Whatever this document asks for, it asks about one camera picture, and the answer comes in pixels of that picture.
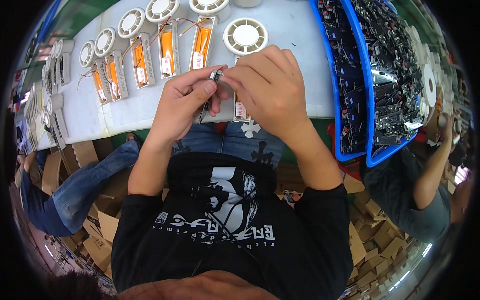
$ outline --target sticker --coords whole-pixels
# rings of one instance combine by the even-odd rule
[[[162,73],[172,75],[172,70],[170,66],[170,59],[168,57],[162,58]]]
[[[245,117],[245,106],[240,101],[235,102],[235,116]]]
[[[200,53],[195,51],[193,53],[193,60],[192,60],[192,69],[201,69],[204,67],[204,56]]]
[[[100,98],[102,98],[103,100],[106,100],[107,97],[105,97],[105,94],[103,93],[103,90],[102,89],[99,89],[98,90],[98,94],[100,95]]]
[[[115,95],[115,97],[118,97],[118,90],[117,90],[117,84],[115,82],[112,82],[112,93]]]
[[[137,80],[138,83],[145,84],[147,79],[145,78],[145,70],[137,67]]]

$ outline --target black t-shirt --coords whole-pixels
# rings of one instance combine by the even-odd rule
[[[168,186],[165,202],[123,200],[111,257],[118,292],[209,270],[231,272],[280,299],[337,299],[343,292],[353,269],[343,184],[307,188],[294,210],[275,195],[271,168],[187,153],[170,160]]]

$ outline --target fluorescent light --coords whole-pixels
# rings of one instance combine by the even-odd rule
[[[430,248],[431,248],[432,246],[433,246],[432,243],[429,243],[429,244],[427,245],[427,247],[425,248],[425,251],[423,251],[423,253],[421,254],[422,257],[427,256],[427,253],[428,253],[428,251],[430,251]]]
[[[52,252],[50,252],[50,249],[47,247],[47,245],[43,244],[45,246],[45,249],[50,253],[50,256],[53,257]]]
[[[400,279],[400,281],[402,281],[403,279],[405,279],[405,277],[407,277],[407,275],[410,273],[410,271],[406,272],[405,275],[403,275],[402,279]]]

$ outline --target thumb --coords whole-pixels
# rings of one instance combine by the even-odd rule
[[[183,97],[185,104],[192,108],[192,112],[205,103],[216,91],[216,83],[213,80],[205,81],[201,86],[194,89],[190,94]]]

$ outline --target hair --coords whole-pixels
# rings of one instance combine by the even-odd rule
[[[50,276],[46,292],[54,300],[116,300],[115,295],[103,292],[98,277],[85,272],[70,271],[62,276]]]

